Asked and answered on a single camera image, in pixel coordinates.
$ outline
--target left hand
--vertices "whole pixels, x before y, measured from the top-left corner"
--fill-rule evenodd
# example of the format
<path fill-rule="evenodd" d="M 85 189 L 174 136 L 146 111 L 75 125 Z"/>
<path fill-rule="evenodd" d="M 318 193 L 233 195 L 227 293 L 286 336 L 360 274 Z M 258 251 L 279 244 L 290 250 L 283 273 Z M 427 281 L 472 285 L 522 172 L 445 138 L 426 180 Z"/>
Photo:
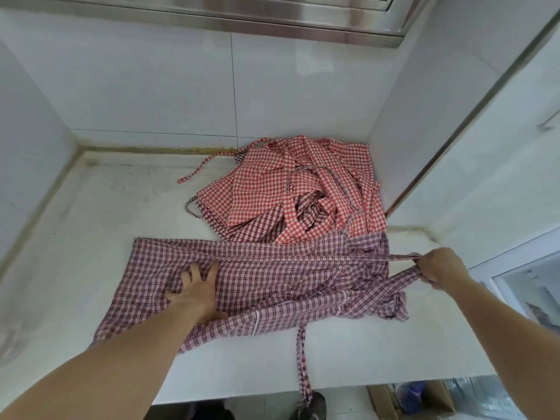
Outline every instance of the left hand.
<path fill-rule="evenodd" d="M 206 280 L 202 280 L 198 264 L 189 265 L 189 270 L 181 273 L 183 280 L 183 291 L 173 293 L 170 290 L 165 291 L 165 297 L 172 303 L 185 305 L 189 308 L 197 308 L 200 310 L 198 323 L 207 323 L 213 320 L 224 320 L 228 314 L 216 311 L 216 275 L 220 264 L 217 259 L 212 262 L 210 271 L 206 276 Z"/>

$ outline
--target finger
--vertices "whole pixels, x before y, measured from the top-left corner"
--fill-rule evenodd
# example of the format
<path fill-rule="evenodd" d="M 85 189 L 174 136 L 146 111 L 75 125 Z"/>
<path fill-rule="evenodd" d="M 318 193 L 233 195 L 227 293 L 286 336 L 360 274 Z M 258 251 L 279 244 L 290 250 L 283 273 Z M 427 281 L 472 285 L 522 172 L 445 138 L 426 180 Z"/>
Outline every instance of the finger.
<path fill-rule="evenodd" d="M 181 280 L 183 282 L 183 289 L 186 289 L 187 287 L 190 286 L 191 279 L 188 270 L 181 272 Z"/>
<path fill-rule="evenodd" d="M 201 282 L 202 279 L 200 278 L 200 268 L 198 268 L 198 263 L 193 262 L 190 265 L 190 280 L 193 283 Z"/>
<path fill-rule="evenodd" d="M 212 318 L 212 321 L 227 320 L 227 318 L 228 318 L 227 312 L 216 311 L 216 313 L 214 314 L 214 317 Z"/>
<path fill-rule="evenodd" d="M 212 261 L 212 265 L 210 265 L 210 271 L 206 276 L 206 282 L 212 286 L 212 288 L 216 288 L 216 276 L 218 275 L 218 268 L 220 268 L 220 262 L 217 259 Z"/>
<path fill-rule="evenodd" d="M 175 298 L 177 297 L 177 293 L 173 293 L 171 290 L 166 290 L 164 296 L 170 300 L 171 302 L 175 302 Z"/>

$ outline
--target shoe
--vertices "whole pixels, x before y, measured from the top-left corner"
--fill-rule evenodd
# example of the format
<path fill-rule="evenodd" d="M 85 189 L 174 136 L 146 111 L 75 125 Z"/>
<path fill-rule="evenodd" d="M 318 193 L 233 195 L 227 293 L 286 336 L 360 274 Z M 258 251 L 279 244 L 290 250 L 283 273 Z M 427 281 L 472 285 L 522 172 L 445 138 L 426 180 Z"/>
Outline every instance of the shoe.
<path fill-rule="evenodd" d="M 290 420 L 326 420 L 326 400 L 319 392 L 313 392 L 309 407 L 299 409 L 290 416 Z"/>

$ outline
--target white countertop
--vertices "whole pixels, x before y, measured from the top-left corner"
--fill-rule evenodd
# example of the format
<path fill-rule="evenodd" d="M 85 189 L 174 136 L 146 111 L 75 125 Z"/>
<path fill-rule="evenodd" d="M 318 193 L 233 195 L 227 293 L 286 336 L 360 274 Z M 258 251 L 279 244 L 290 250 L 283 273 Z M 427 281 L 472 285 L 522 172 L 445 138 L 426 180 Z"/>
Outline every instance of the white countertop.
<path fill-rule="evenodd" d="M 88 156 L 90 161 L 72 171 L 41 220 L 37 233 L 60 225 L 48 239 L 34 237 L 35 242 L 50 240 L 38 261 L 29 259 L 31 249 L 24 250 L 0 287 L 1 325 L 23 329 L 21 352 L 0 367 L 2 407 L 91 343 L 134 237 L 217 239 L 183 205 L 233 168 L 232 158 L 215 159 L 178 185 L 176 180 L 203 157 Z M 91 159 L 98 164 L 91 165 Z M 73 200 L 72 192 L 77 192 Z M 389 242 L 396 254 L 436 247 L 422 233 L 389 233 Z M 391 272 L 408 266 L 407 261 L 394 263 Z M 494 373 L 449 297 L 422 283 L 406 293 L 410 319 L 404 323 L 368 317 L 308 325 L 305 350 L 314 388 Z M 294 329 L 220 338 L 178 356 L 155 402 L 297 390 L 297 373 Z"/>

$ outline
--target forearm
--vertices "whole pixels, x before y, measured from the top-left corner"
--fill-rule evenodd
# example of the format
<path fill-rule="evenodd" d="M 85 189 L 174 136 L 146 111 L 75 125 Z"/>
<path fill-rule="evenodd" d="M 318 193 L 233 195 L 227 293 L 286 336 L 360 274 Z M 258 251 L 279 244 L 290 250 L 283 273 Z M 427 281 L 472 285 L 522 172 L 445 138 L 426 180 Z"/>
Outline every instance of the forearm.
<path fill-rule="evenodd" d="M 560 337 L 501 303 L 481 284 L 450 281 L 463 312 L 496 372 L 530 420 L 560 418 Z"/>
<path fill-rule="evenodd" d="M 171 305 L 58 367 L 0 420 L 142 419 L 199 316 L 195 306 Z"/>

